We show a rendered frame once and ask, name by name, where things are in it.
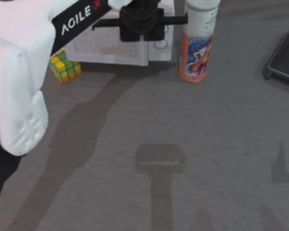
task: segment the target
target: white appliance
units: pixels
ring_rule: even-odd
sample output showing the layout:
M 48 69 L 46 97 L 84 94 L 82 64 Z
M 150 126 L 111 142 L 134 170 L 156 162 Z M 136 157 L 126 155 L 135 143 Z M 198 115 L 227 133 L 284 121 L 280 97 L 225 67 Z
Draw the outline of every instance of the white appliance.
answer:
M 175 16 L 174 0 L 162 0 L 165 16 Z M 110 11 L 103 19 L 118 18 Z M 86 63 L 147 66 L 149 61 L 170 61 L 174 26 L 165 26 L 165 39 L 155 42 L 121 42 L 118 27 L 88 28 L 66 46 L 67 58 Z

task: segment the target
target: bottle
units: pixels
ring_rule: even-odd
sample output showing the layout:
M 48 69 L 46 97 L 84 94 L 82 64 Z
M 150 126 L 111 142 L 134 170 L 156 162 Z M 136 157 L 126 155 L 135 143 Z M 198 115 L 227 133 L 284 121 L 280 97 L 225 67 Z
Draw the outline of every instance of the bottle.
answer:
M 213 33 L 221 0 L 186 0 L 188 24 L 182 32 L 180 77 L 192 83 L 206 76 Z

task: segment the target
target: cartoon illustration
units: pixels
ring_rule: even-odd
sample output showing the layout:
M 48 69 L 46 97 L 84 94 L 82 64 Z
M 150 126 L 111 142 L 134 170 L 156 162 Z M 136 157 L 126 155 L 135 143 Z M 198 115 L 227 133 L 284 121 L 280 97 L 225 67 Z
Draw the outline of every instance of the cartoon illustration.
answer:
M 190 40 L 185 70 L 187 75 L 199 76 L 207 71 L 211 44 L 212 37 L 202 40 Z

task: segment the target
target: yellow and green cube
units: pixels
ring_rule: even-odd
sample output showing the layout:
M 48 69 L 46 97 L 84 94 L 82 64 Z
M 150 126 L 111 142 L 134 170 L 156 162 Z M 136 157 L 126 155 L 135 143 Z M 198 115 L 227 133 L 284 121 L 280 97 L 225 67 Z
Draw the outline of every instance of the yellow and green cube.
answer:
M 66 83 L 81 74 L 80 63 L 69 61 L 65 49 L 60 50 L 50 59 L 49 67 L 61 83 Z

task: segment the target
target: white bottle cap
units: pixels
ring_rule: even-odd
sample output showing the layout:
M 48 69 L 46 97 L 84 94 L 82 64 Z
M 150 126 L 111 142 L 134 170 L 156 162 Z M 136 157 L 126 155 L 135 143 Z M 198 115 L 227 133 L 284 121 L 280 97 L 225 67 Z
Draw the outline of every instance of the white bottle cap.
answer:
M 202 11 L 216 8 L 221 3 L 221 0 L 186 0 L 186 4 L 190 7 L 197 8 Z

